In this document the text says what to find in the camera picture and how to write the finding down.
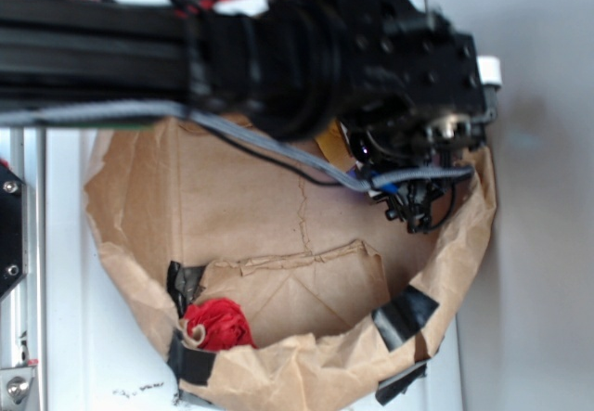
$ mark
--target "black metal plate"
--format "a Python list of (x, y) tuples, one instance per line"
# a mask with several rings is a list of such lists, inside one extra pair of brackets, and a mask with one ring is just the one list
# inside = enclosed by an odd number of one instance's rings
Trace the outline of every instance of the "black metal plate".
[(24, 275), (23, 188), (22, 181), (0, 164), (0, 299), (4, 298)]

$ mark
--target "bolt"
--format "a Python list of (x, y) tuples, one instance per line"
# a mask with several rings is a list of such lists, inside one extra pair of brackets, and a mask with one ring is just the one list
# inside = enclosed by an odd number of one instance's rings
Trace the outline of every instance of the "bolt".
[(6, 390), (14, 403), (20, 405), (25, 397), (29, 395), (29, 382), (23, 377), (15, 377), (7, 384)]
[(469, 75), (467, 82), (470, 88), (478, 88), (479, 86), (479, 79), (476, 77), (476, 74), (474, 73)]
[(437, 74), (435, 72), (429, 71), (425, 76), (425, 80), (428, 84), (436, 84), (438, 80)]
[(206, 100), (206, 109), (214, 112), (221, 112), (227, 108), (226, 102), (222, 98), (210, 97)]
[(265, 104), (259, 100), (250, 98), (246, 100), (245, 104), (243, 105), (243, 108), (247, 112), (262, 112), (265, 109)]
[(462, 49), (460, 50), (460, 54), (464, 57), (464, 58), (470, 58), (471, 57), (471, 49), (468, 45), (464, 45), (462, 47)]
[(388, 38), (381, 39), (381, 49), (386, 54), (392, 54), (394, 52), (394, 45)]
[(388, 221), (393, 221), (394, 219), (398, 218), (398, 212), (396, 210), (387, 210), (386, 211), (386, 219)]
[(368, 48), (369, 42), (368, 39), (365, 38), (365, 35), (357, 35), (357, 37), (355, 37), (355, 43), (356, 46), (361, 49), (362, 51), (365, 51)]
[(6, 272), (10, 275), (10, 276), (17, 276), (19, 274), (19, 267), (17, 265), (10, 265), (7, 269)]
[(17, 181), (7, 181), (4, 182), (2, 188), (9, 195), (14, 195), (19, 192), (19, 183)]
[(425, 40), (423, 42), (423, 51), (429, 53), (433, 51), (433, 43), (431, 40)]

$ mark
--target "brown paper bag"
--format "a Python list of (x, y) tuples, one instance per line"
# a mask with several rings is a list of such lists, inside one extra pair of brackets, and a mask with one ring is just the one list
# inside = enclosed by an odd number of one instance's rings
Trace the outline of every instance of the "brown paper bag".
[[(439, 234), (411, 236), (365, 196), (313, 186), (168, 121), (99, 136), (87, 211), (105, 269), (164, 359), (180, 329), (165, 290), (170, 261), (214, 262), (199, 302), (227, 296), (251, 321), (261, 349), (219, 353), (207, 386), (182, 389), (229, 410), (329, 411), (437, 352), (495, 214), (488, 150), (469, 161), (477, 174), (454, 217)], [(439, 307), (389, 351), (369, 313), (409, 284)]]

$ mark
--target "red cloth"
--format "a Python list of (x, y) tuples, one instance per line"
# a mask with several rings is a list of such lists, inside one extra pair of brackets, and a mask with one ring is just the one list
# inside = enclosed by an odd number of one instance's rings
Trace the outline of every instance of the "red cloth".
[(203, 325), (206, 329), (206, 337), (200, 349), (223, 351), (243, 344), (256, 347), (241, 307), (227, 298), (208, 300), (200, 305), (190, 304), (184, 318), (188, 320), (188, 335), (192, 335), (197, 325)]

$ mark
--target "white surface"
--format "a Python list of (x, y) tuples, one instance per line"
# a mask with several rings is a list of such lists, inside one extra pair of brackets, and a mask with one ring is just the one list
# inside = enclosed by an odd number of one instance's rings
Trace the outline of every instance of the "white surface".
[(594, 0), (430, 0), (501, 58), (495, 240), (458, 315), (467, 411), (594, 406)]

